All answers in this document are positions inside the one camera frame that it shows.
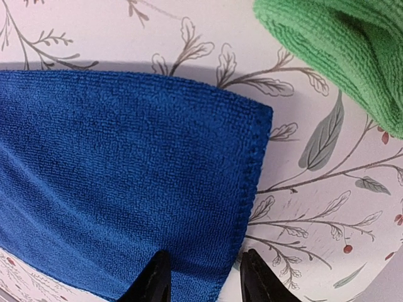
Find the towel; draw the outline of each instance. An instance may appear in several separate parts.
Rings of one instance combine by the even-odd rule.
[[[289,51],[403,138],[402,0],[256,0],[254,10]]]
[[[108,301],[164,249],[173,301],[215,301],[246,232],[271,115],[175,77],[0,72],[0,246]]]

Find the branch illustration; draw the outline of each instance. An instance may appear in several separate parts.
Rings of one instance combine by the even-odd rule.
[[[169,70],[165,58],[159,53],[155,53],[152,56],[152,70],[154,73],[161,73],[165,76],[173,76],[176,69],[187,60],[196,60],[202,57],[210,55],[214,49],[212,42],[200,42],[201,35],[196,35],[196,29],[192,21],[185,17],[182,19],[182,40],[184,41],[184,47],[179,54],[175,63]]]
[[[292,267],[292,264],[298,264],[302,260],[298,257],[295,256],[287,256],[285,255],[279,247],[283,247],[286,249],[292,249],[296,250],[297,252],[303,253],[308,256],[309,260],[312,261],[314,258],[320,260],[323,262],[328,268],[332,269],[332,266],[324,260],[322,257],[319,255],[312,253],[308,250],[306,250],[306,247],[298,245],[300,244],[299,241],[296,242],[291,242],[291,243],[282,243],[282,242],[276,242],[272,240],[267,240],[267,239],[262,239],[250,235],[246,235],[245,238],[250,239],[250,240],[255,240],[257,242],[263,243],[269,247],[270,250],[274,250],[276,252],[276,257],[273,260],[273,266],[277,266],[281,263],[281,261],[284,261],[285,267],[281,270],[280,272],[280,277],[283,277],[288,274],[288,279],[284,282],[284,285],[290,289],[298,290],[298,284],[293,281],[293,278],[300,278],[302,277],[301,272],[299,270],[296,270]]]
[[[55,63],[63,65],[65,67],[68,67],[70,69],[75,69],[75,70],[86,70],[86,69],[90,69],[92,67],[94,67],[95,65],[98,64],[98,61],[94,61],[89,65],[84,65],[84,66],[80,66],[71,62],[68,62],[68,60],[72,60],[72,59],[76,59],[80,56],[79,53],[76,53],[74,55],[70,55],[67,57],[56,57],[54,55],[50,55],[47,52],[44,52],[43,50],[41,50],[40,48],[37,47],[38,44],[40,43],[44,43],[46,45],[50,45],[50,41],[53,41],[54,43],[58,44],[59,42],[63,42],[65,45],[68,45],[69,43],[72,43],[72,40],[70,39],[66,39],[64,38],[64,33],[61,34],[61,36],[53,36],[53,30],[46,36],[44,36],[44,32],[41,33],[40,38],[35,41],[35,42],[31,42],[29,41],[23,34],[22,32],[20,32],[20,29],[18,28],[9,8],[7,5],[6,0],[1,0],[4,8],[6,10],[6,22],[7,20],[9,20],[9,22],[11,23],[12,27],[14,28],[18,40],[20,41],[21,44],[21,49],[24,53],[24,69],[25,70],[29,70],[30,69],[30,63],[28,60],[28,54],[26,51],[26,47],[30,47],[34,52],[37,53],[37,55],[39,56],[39,59],[41,61],[41,67],[42,69],[51,69],[51,67],[53,67],[55,65]]]
[[[150,18],[142,13],[138,8],[137,5],[139,3],[143,4],[144,6],[148,6],[149,8],[153,9],[154,11],[157,11],[160,14],[163,14],[164,16],[167,16],[172,19],[180,20],[181,18],[178,16],[175,16],[173,14],[168,13],[167,11],[164,11],[160,8],[158,8],[155,5],[152,5],[151,3],[148,3],[146,0],[125,0],[128,4],[128,15],[129,17],[132,17],[134,14],[138,17],[139,21],[141,22],[141,25],[143,28],[145,28],[145,22],[149,21]]]
[[[288,186],[273,187],[273,188],[265,189],[265,190],[262,190],[262,191],[258,191],[257,194],[265,194],[265,193],[283,191],[283,190],[293,190],[296,187],[304,186],[306,184],[312,184],[313,182],[324,181],[325,179],[337,177],[337,176],[340,176],[340,175],[345,175],[345,174],[350,173],[350,172],[360,171],[360,170],[364,170],[364,169],[370,169],[370,168],[373,168],[373,167],[378,166],[380,164],[384,164],[386,162],[390,162],[391,160],[403,157],[403,154],[401,153],[402,150],[403,150],[403,148],[400,149],[397,152],[397,154],[395,154],[395,155],[393,155],[391,157],[388,157],[386,159],[378,160],[376,162],[372,162],[372,163],[365,164],[365,165],[359,165],[358,167],[346,169],[346,170],[343,170],[343,171],[340,171],[340,172],[333,172],[333,173],[330,173],[330,174],[323,174],[323,175],[321,175],[319,177],[309,179],[308,181],[302,181],[302,182],[298,182],[296,184],[291,184],[291,185],[288,185]]]
[[[333,239],[337,241],[344,237],[346,228],[358,231],[361,234],[366,234],[372,238],[372,241],[374,241],[375,236],[372,233],[372,231],[365,230],[363,227],[367,227],[368,225],[371,225],[372,223],[377,221],[379,217],[382,215],[383,213],[382,211],[370,214],[358,223],[344,223],[340,221],[323,220],[323,218],[339,211],[340,208],[347,202],[350,195],[351,191],[346,191],[342,193],[339,197],[332,200],[327,205],[327,208],[324,211],[310,218],[304,218],[305,215],[302,215],[294,219],[256,221],[260,220],[261,218],[264,218],[265,216],[268,216],[271,207],[274,205],[275,203],[274,197],[269,196],[264,201],[262,201],[261,204],[257,207],[252,216],[252,219],[249,220],[248,226],[251,227],[256,225],[271,225],[273,227],[282,228],[291,236],[308,238],[309,234],[306,230],[297,226],[292,226],[290,225],[290,223],[310,223],[310,224],[315,223],[329,226],[331,228],[331,235]]]
[[[224,44],[219,56],[220,65],[217,67],[217,87],[227,89],[236,84],[245,84],[255,87],[263,94],[270,96],[292,96],[294,88],[290,83],[279,79],[272,79],[266,76],[275,72],[301,72],[309,78],[310,85],[324,96],[329,95],[329,86],[326,80],[309,67],[286,67],[293,60],[293,55],[284,48],[279,49],[278,60],[275,66],[270,69],[251,72],[235,79],[231,79],[236,68],[236,56],[230,47],[225,48]]]

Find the leaf illustration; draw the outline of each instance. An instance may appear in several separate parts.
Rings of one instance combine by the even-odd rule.
[[[168,75],[168,67],[166,66],[165,59],[159,53],[152,56],[152,70],[155,74]]]
[[[308,76],[309,83],[316,92],[319,92],[323,96],[329,95],[329,85],[327,85],[326,80],[321,75],[311,69],[304,69],[301,72]]]
[[[342,286],[346,285],[347,283],[350,283],[360,272],[361,270],[365,267],[365,264],[361,266],[359,269],[357,269],[354,273],[349,275],[348,277],[343,278],[342,280],[336,282],[333,284],[334,288],[341,288]]]
[[[280,271],[280,275],[279,277],[284,277],[285,275],[288,274],[288,266],[284,267],[281,271]]]
[[[277,257],[273,259],[273,266],[276,267],[281,263],[281,257],[277,254]]]
[[[403,187],[403,169],[396,167],[397,170],[397,181],[399,182],[400,186]]]
[[[386,194],[390,195],[389,190],[383,184],[372,179],[369,176],[364,176],[363,178],[358,179],[355,182],[355,186],[360,187],[362,189],[370,190],[375,193],[386,193]]]
[[[300,168],[317,171],[328,162],[336,146],[344,120],[342,92],[333,110],[316,127],[298,161]]]
[[[298,269],[293,269],[291,274],[292,274],[293,277],[296,277],[296,278],[301,278],[302,277],[302,274]]]
[[[284,65],[290,63],[294,59],[294,56],[290,54],[287,49],[281,47],[277,52],[277,58],[277,66],[283,67]]]
[[[340,210],[342,205],[346,203],[346,201],[349,199],[351,195],[351,191],[346,191],[344,193],[341,193],[339,197],[337,197],[335,200],[331,201],[327,208],[319,215],[315,216],[315,218],[323,218],[326,217],[334,212],[337,212]]]
[[[357,223],[355,226],[356,227],[365,227],[367,225],[371,225],[372,223],[376,222],[378,220],[378,218],[380,217],[380,215],[382,215],[382,211],[376,212],[374,214],[371,214],[369,216],[367,216],[366,218],[364,218],[363,221],[361,221],[360,223]]]
[[[308,298],[308,297],[306,297],[306,296],[304,296],[304,298],[305,298],[306,300],[308,300],[309,302],[326,302],[326,301],[327,301],[327,299],[325,299],[325,300],[312,300],[312,299],[310,299],[310,298]]]
[[[283,226],[283,228],[291,236],[303,237],[303,238],[308,238],[309,236],[309,233],[307,231],[297,226]]]
[[[284,124],[279,128],[274,128],[270,133],[272,142],[289,142],[292,136],[298,129],[297,123]]]
[[[255,87],[263,94],[273,97],[292,96],[294,94],[294,87],[290,83],[282,82],[278,79],[252,77],[243,80],[241,83]]]
[[[235,53],[232,51],[231,45],[228,43],[222,45],[219,61],[220,65],[217,67],[215,73],[218,87],[231,78],[237,66]]]
[[[269,213],[271,206],[273,206],[275,202],[275,198],[272,195],[268,196],[259,204],[256,210],[253,212],[252,216],[249,219],[249,222],[265,217]]]
[[[182,19],[182,40],[185,43],[188,43],[195,37],[195,26],[192,21],[188,17]]]
[[[336,241],[339,241],[343,237],[343,231],[334,225],[330,226],[331,226],[332,238],[335,239]]]
[[[195,60],[198,58],[205,57],[210,55],[214,49],[214,44],[212,42],[205,42],[190,47],[187,50],[186,55],[184,56],[184,60]]]
[[[289,263],[292,263],[292,264],[298,264],[298,263],[301,263],[301,261],[302,261],[301,258],[298,258],[295,256],[287,257],[287,260],[289,261]]]

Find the microfiber cloth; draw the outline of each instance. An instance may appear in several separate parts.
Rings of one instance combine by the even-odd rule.
[[[256,0],[260,22],[403,138],[402,0]]]
[[[118,299],[160,249],[172,301],[215,301],[244,238],[272,110],[126,72],[0,72],[0,246]]]

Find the red berry illustration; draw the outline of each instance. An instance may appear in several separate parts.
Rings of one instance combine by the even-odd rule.
[[[10,263],[12,266],[15,266],[14,260],[11,259],[10,257],[7,257],[7,261],[8,261],[8,263]]]
[[[391,252],[388,256],[386,256],[385,261],[389,260],[390,258],[392,258],[392,256],[395,254],[395,252]]]
[[[350,244],[347,244],[347,245],[344,247],[343,252],[344,252],[345,254],[350,254],[352,250],[353,250],[353,247],[352,247]]]

